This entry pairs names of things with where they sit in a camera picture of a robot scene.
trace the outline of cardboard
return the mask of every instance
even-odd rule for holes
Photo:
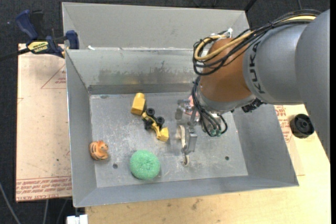
[[[18,57],[16,201],[72,195],[65,60]]]

